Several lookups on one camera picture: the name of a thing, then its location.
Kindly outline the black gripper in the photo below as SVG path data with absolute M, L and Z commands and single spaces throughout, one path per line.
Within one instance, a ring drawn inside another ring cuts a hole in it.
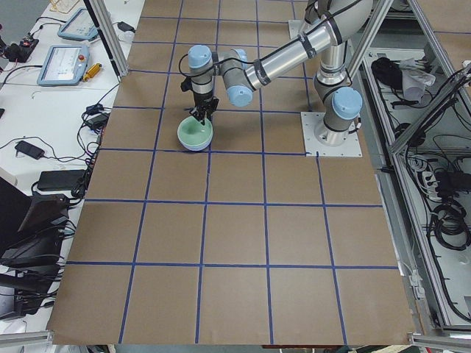
M 192 91 L 194 95 L 195 107 L 189 113 L 197 121 L 208 119 L 211 121 L 213 113 L 217 110 L 219 99 L 214 97 L 213 83 L 207 82 L 205 84 L 192 83 Z

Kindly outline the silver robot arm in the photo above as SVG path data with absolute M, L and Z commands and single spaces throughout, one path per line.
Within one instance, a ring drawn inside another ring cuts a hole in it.
M 252 102 L 255 91 L 320 56 L 314 84 L 326 112 L 314 132 L 320 143 L 340 146 L 352 133 L 350 125 L 363 104 L 360 93 L 346 82 L 346 42 L 364 25 L 372 6 L 369 0 L 309 1 L 305 22 L 296 37 L 252 62 L 247 61 L 243 50 L 212 51 L 207 46 L 192 46 L 188 50 L 190 71 L 181 84 L 182 91 L 189 90 L 194 96 L 191 116 L 204 124 L 216 111 L 219 100 L 213 94 L 215 76 L 223 79 L 230 103 L 245 107 Z

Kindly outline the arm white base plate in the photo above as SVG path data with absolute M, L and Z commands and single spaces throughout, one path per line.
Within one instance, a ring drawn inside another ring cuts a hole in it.
M 362 157 L 358 133 L 351 122 L 344 132 L 330 131 L 324 125 L 323 112 L 301 112 L 305 154 L 308 157 Z

